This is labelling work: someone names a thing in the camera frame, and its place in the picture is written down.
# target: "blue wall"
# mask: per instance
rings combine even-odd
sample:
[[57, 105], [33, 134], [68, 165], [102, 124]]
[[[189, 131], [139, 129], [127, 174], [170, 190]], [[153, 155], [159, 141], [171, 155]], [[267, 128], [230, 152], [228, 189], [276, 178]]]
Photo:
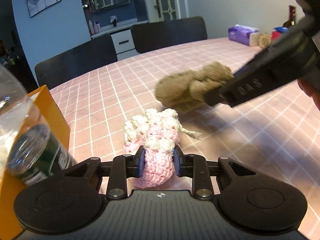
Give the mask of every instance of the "blue wall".
[[138, 22], [148, 20], [145, 0], [133, 0], [136, 8]]
[[12, 0], [14, 19], [30, 69], [91, 40], [81, 0], [61, 0], [32, 18], [26, 0]]
[[125, 5], [120, 5], [116, 7], [110, 7], [101, 9], [96, 12], [90, 12], [89, 8], [84, 9], [85, 17], [87, 21], [91, 20], [92, 22], [97, 21], [100, 23], [100, 27], [110, 24], [110, 17], [115, 15], [118, 17], [118, 22], [136, 18], [136, 10], [134, 6], [134, 0], [130, 0], [130, 3]]

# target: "chair backrest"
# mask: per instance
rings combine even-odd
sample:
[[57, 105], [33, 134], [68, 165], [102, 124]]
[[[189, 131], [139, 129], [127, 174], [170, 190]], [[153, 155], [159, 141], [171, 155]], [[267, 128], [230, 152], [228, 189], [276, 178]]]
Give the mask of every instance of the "chair backrest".
[[39, 86], [52, 89], [91, 70], [118, 61], [110, 34], [102, 35], [35, 67]]
[[133, 25], [131, 34], [139, 53], [208, 38], [202, 17]]

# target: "pink checkered tablecloth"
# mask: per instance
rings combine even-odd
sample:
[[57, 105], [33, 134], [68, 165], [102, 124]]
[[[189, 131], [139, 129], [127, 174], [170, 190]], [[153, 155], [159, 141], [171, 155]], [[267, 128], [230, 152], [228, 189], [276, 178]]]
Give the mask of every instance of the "pink checkered tablecloth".
[[[92, 156], [111, 161], [122, 154], [125, 120], [146, 108], [163, 109], [153, 95], [159, 78], [214, 61], [235, 71], [258, 51], [226, 38], [198, 41], [127, 58], [59, 85], [51, 94], [71, 128], [70, 153], [79, 162]], [[184, 153], [211, 161], [231, 156], [299, 188], [309, 203], [299, 230], [320, 239], [320, 112], [296, 82], [234, 109], [204, 106], [179, 119], [205, 137], [181, 134]], [[190, 189], [190, 183], [174, 177], [159, 189]]]

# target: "human hand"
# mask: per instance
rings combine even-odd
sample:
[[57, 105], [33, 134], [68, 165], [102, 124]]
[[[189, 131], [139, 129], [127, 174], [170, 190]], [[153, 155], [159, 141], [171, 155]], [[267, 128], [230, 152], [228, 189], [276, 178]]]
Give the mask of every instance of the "human hand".
[[320, 94], [316, 89], [308, 81], [302, 79], [298, 79], [298, 85], [308, 97], [312, 97], [316, 107], [320, 110]]

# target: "brown plush toy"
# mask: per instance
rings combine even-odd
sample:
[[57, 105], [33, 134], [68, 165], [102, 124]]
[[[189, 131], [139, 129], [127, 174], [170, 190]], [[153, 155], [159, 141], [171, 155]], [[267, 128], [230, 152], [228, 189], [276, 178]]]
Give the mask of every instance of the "brown plush toy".
[[186, 113], [204, 105], [203, 95], [231, 78], [231, 69], [215, 62], [199, 71], [187, 70], [160, 79], [155, 96], [164, 106]]

